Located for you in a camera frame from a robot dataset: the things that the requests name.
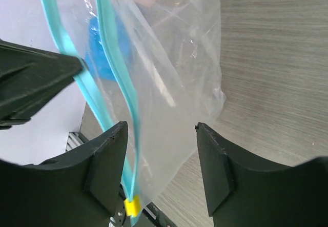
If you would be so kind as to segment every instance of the blue object inside bag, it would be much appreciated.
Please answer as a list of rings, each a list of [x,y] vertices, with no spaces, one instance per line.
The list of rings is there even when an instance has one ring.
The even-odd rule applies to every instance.
[[[116,16],[118,44],[121,52],[124,55],[127,65],[131,57],[131,42],[128,33],[121,19]],[[93,77],[116,81],[114,74],[108,64],[103,44],[101,43],[99,33],[99,21],[97,17],[90,20],[89,25],[89,51],[85,57],[85,62],[89,68],[89,72]]]

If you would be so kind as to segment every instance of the light blue strip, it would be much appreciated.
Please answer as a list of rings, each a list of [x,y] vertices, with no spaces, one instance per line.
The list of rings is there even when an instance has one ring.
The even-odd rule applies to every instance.
[[[79,57],[78,52],[65,30],[60,20],[59,10],[56,0],[41,0],[44,13],[48,22],[48,26],[53,37],[53,40],[59,49],[60,53]],[[93,111],[103,131],[111,128],[114,123],[108,112],[105,100],[90,75],[89,71],[85,68],[84,62],[80,59],[84,69],[82,73],[75,76],[79,88],[81,89],[88,105]],[[131,184],[132,170],[127,158],[124,161],[122,181],[127,181]]]
[[[132,84],[123,55],[119,49],[115,23],[115,10],[111,4],[111,0],[96,0],[96,2],[98,9],[100,38],[105,51],[105,55],[116,78],[116,81],[118,82],[125,97],[133,120],[136,156],[132,181],[130,184],[131,188],[126,188],[128,193],[127,198],[132,201],[134,196],[139,193],[138,186],[136,185],[140,157],[140,118],[138,96]]]

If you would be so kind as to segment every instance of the gray wooden surface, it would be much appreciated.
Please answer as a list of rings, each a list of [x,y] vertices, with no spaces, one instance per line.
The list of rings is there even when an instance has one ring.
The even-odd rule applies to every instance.
[[[295,165],[328,155],[328,0],[221,0],[224,110],[214,129]],[[81,131],[99,134],[87,109]],[[155,203],[178,226],[213,226],[195,153]]]

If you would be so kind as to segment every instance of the yellow slider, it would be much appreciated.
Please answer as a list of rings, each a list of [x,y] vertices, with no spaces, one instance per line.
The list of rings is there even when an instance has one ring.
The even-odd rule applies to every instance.
[[[138,195],[130,202],[128,199],[124,201],[125,211],[128,216],[137,217],[141,212],[140,198]]]

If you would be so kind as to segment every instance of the plastic bag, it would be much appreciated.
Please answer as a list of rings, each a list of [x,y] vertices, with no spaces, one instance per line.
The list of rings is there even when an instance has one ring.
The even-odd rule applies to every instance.
[[[94,53],[91,41],[98,44],[100,53],[99,45],[104,43],[93,24],[98,16],[95,0],[57,1],[62,18],[75,18],[74,22],[64,20],[64,26],[74,44],[79,45],[79,55],[87,59],[113,121],[129,123],[127,158],[129,165],[137,159],[135,190],[144,207],[195,152],[195,124],[212,123],[223,107],[220,2],[152,0],[144,6],[142,0],[135,0],[139,5],[133,0],[111,0],[117,33],[108,38],[117,45],[137,93],[140,123],[133,123],[122,86],[109,77],[113,68],[106,65],[106,60],[117,58],[106,53],[106,59],[101,59]],[[140,146],[135,146],[136,133]]]

